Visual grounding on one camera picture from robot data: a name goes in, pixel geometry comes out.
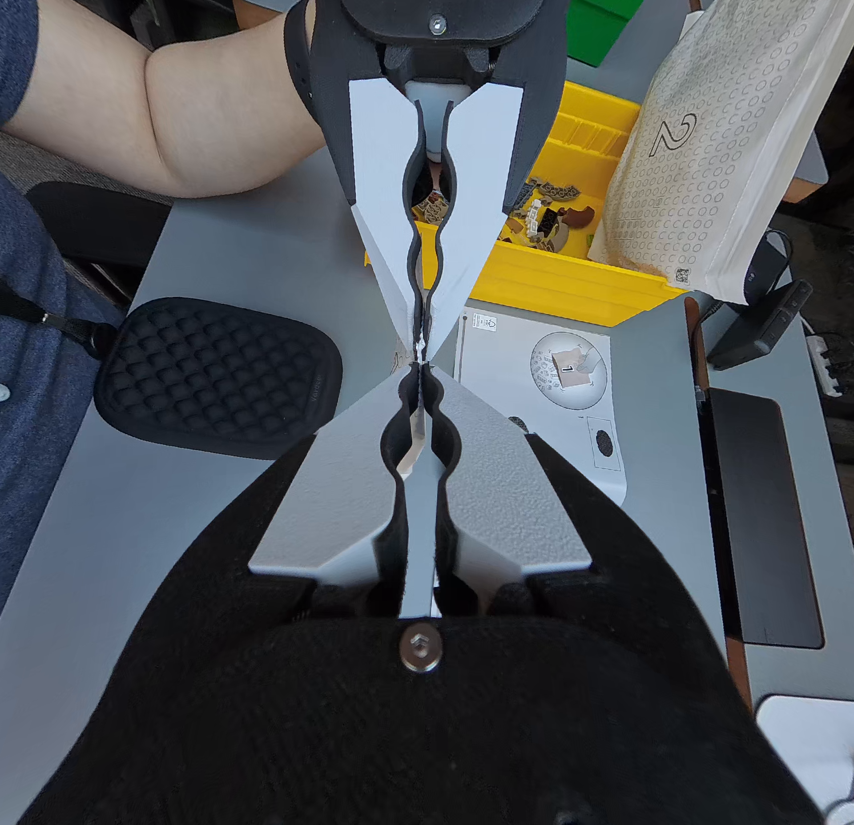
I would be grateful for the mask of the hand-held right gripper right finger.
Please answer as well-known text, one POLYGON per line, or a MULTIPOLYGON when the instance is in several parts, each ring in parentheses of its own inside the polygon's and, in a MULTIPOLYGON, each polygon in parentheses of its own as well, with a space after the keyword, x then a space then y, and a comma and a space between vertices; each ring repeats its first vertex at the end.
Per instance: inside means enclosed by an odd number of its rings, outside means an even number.
POLYGON ((578 530, 524 430, 445 371, 422 365, 436 492, 435 603, 485 612, 500 589, 534 575, 587 571, 578 530))

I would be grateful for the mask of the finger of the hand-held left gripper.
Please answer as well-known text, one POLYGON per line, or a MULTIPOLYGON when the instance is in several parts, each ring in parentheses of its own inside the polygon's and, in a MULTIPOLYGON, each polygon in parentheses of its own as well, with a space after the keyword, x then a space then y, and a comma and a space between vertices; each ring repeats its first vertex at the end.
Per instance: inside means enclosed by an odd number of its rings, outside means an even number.
POLYGON ((443 163, 452 185, 435 235, 439 269, 428 296, 422 360, 432 360, 456 325, 506 220, 504 201, 523 89, 488 82, 443 124, 443 163))
POLYGON ((425 358, 421 238, 412 192, 425 163, 423 112, 386 78, 348 83, 355 202, 352 212, 392 324, 417 361, 425 358))

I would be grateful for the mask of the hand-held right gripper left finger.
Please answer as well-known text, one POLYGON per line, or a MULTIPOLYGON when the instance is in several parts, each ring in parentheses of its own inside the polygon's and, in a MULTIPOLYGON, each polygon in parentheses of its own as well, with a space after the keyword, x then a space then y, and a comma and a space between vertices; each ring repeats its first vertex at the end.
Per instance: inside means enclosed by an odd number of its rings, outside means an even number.
POLYGON ((409 526, 397 468, 418 403, 412 363, 317 431, 250 557, 253 575, 354 590, 369 614, 400 614, 409 526))

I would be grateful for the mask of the pile of toy bricks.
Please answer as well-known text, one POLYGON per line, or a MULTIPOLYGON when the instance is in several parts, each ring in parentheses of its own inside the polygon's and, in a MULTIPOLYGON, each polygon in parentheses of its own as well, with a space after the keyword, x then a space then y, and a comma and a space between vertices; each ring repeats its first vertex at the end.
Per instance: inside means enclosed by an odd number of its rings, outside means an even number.
POLYGON ((497 243, 587 258, 603 200, 574 186, 559 188, 539 178, 523 188, 524 202, 512 209, 497 243))

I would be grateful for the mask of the small white paper bag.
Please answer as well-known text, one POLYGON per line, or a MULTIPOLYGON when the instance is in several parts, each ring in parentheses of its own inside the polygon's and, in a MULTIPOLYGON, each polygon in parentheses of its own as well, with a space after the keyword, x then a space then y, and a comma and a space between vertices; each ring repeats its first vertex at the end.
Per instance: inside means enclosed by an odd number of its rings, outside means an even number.
MULTIPOLYGON (((395 345, 395 371, 408 369, 411 363, 415 361, 415 355, 410 348, 399 337, 395 345)), ((419 403, 416 409, 410 416, 411 428, 411 447, 408 449, 404 457, 398 465, 398 473, 403 480, 409 478, 412 474, 415 463, 417 462, 423 447, 426 442, 426 413, 423 407, 422 396, 419 396, 419 403)))

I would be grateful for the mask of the yellow plastic bin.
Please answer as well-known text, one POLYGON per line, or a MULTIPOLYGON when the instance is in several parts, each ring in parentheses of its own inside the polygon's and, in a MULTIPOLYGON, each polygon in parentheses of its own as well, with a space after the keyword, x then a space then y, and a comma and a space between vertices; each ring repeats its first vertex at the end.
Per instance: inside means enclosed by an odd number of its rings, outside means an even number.
MULTIPOLYGON (((640 105, 566 81, 531 175, 604 200, 640 105)), ((665 278, 561 254, 495 243, 472 298, 614 327, 683 290, 665 278)))

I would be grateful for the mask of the person's left forearm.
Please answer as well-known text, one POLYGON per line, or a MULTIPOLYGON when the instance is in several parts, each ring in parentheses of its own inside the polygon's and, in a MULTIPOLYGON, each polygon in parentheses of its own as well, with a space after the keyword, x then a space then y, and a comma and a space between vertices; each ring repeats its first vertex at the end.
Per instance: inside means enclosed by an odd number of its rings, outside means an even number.
POLYGON ((314 0, 249 30, 169 45, 145 63, 153 148, 134 161, 137 187, 203 198, 266 185, 320 149, 286 59, 285 31, 310 44, 314 0))

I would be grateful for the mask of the grey desk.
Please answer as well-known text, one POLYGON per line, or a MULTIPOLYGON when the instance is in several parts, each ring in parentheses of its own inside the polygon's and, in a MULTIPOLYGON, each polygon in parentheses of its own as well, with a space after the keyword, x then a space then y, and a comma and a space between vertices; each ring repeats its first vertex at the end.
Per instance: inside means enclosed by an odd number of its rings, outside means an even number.
MULTIPOLYGON (((177 201, 134 300, 193 297, 303 321, 343 360, 337 413, 390 374, 397 335, 326 149, 258 190, 177 201)), ((656 543, 725 652, 684 298, 611 336, 624 510, 656 543)), ((269 463, 142 442, 89 407, 2 611, 2 823, 67 755, 155 590, 269 463)))

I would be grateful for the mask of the black wristband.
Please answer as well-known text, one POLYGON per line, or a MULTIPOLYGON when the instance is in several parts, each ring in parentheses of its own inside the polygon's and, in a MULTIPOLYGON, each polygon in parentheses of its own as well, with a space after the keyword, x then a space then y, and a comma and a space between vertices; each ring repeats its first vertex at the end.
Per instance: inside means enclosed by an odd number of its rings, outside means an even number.
POLYGON ((308 115, 318 123, 311 86, 311 44, 306 35, 306 12, 312 2, 299 0, 288 11, 283 24, 283 47, 294 89, 308 115))

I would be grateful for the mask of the green plastic bin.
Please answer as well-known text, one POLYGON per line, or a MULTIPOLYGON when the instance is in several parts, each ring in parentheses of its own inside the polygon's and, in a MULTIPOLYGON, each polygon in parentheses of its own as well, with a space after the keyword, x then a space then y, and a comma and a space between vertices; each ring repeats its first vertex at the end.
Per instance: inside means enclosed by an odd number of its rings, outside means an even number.
POLYGON ((644 0, 571 0, 567 56, 598 67, 644 0))

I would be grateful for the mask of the black cushioned wrist pad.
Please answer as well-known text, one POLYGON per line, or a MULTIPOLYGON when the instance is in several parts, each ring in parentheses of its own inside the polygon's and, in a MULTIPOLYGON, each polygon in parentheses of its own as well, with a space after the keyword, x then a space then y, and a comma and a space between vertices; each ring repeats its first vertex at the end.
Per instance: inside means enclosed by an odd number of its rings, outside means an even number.
POLYGON ((149 443, 276 460, 331 421, 342 357, 323 331, 185 297, 145 302, 101 363, 101 418, 149 443))

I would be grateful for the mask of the large white paper bag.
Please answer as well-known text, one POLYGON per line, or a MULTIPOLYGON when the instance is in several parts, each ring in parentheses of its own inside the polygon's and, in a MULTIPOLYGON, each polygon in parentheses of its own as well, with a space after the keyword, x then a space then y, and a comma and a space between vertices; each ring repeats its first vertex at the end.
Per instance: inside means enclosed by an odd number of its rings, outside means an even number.
POLYGON ((650 83, 590 260, 745 304, 853 42, 853 0, 715 0, 650 83))

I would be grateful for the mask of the black rectangular hub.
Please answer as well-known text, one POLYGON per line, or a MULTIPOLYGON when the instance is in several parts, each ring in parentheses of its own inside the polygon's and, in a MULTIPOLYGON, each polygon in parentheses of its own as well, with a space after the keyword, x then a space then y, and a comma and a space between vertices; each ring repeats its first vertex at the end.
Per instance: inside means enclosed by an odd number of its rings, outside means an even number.
POLYGON ((707 363, 725 371, 770 354, 812 293, 805 279, 769 292, 735 319, 706 356, 707 363))

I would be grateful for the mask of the white power strip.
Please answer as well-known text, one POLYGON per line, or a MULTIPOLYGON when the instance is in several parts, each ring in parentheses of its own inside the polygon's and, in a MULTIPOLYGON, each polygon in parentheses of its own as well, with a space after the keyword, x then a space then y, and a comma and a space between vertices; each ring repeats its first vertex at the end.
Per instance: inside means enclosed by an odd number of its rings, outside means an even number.
POLYGON ((852 339, 839 331, 826 330, 808 334, 806 345, 820 394, 852 400, 852 339))

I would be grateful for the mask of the white plastic base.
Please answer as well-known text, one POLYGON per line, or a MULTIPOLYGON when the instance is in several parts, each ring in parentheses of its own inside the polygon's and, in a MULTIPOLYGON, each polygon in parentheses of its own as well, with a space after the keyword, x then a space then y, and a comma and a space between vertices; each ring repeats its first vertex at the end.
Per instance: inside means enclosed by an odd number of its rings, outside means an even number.
POLYGON ((853 701, 772 695, 758 726, 824 815, 853 822, 853 701))

